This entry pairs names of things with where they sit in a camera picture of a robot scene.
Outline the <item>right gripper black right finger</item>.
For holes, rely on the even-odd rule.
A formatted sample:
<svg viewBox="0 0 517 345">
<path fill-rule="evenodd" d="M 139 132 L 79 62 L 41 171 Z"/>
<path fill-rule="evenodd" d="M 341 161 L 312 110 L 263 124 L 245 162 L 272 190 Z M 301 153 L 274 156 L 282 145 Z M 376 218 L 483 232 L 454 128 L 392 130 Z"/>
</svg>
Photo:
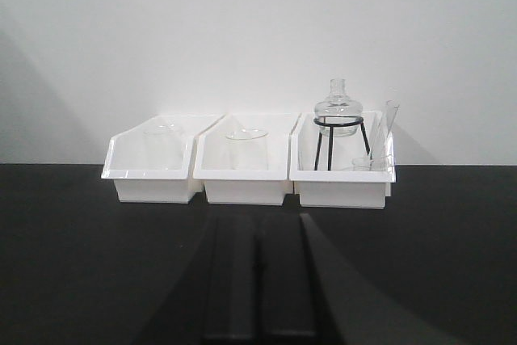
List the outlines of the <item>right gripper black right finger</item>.
<svg viewBox="0 0 517 345">
<path fill-rule="evenodd" d="M 315 279 L 297 215 L 261 224 L 259 335 L 263 344 L 344 344 Z"/>
</svg>

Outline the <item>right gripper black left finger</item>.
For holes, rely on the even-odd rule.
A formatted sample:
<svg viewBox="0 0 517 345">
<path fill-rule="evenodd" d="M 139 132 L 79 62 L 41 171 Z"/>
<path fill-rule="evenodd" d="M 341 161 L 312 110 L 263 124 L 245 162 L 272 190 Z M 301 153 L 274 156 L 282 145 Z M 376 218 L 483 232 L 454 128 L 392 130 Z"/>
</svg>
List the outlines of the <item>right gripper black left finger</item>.
<svg viewBox="0 0 517 345">
<path fill-rule="evenodd" d="M 257 339 L 253 221 L 219 216 L 212 255 L 204 344 L 252 344 Z"/>
</svg>

